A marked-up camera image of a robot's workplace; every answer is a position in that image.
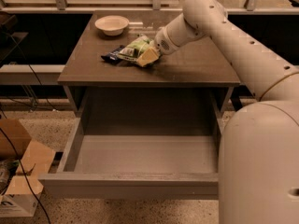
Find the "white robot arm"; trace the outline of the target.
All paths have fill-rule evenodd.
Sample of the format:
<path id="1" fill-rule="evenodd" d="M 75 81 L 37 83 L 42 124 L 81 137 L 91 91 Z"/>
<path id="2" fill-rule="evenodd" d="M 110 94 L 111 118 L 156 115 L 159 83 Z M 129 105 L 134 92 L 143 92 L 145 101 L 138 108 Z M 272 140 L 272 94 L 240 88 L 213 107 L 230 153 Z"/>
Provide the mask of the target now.
<path id="1" fill-rule="evenodd" d="M 219 150 L 220 224 L 299 224 L 299 72 L 227 19 L 216 0 L 185 0 L 137 60 L 146 65 L 209 36 L 256 101 L 226 124 Z"/>

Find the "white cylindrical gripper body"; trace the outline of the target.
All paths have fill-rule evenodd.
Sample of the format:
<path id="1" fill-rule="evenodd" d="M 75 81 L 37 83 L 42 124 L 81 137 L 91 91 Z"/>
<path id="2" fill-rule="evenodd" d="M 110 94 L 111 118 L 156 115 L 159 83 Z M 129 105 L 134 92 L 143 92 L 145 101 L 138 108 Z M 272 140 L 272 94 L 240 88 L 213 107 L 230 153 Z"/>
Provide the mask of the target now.
<path id="1" fill-rule="evenodd" d="M 191 27 L 180 14 L 159 30 L 154 38 L 154 44 L 162 54 L 168 55 L 199 38 L 200 32 Z"/>

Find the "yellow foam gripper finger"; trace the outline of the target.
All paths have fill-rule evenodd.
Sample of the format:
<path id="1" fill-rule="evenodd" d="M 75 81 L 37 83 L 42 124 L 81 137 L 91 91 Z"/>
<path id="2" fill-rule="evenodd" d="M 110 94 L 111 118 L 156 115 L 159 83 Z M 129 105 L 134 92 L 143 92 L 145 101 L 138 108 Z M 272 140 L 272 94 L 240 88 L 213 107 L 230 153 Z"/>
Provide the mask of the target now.
<path id="1" fill-rule="evenodd" d="M 159 57 L 159 50 L 157 50 L 155 47 L 150 47 L 138 57 L 136 63 L 141 67 L 145 67 L 146 65 L 157 61 Z"/>

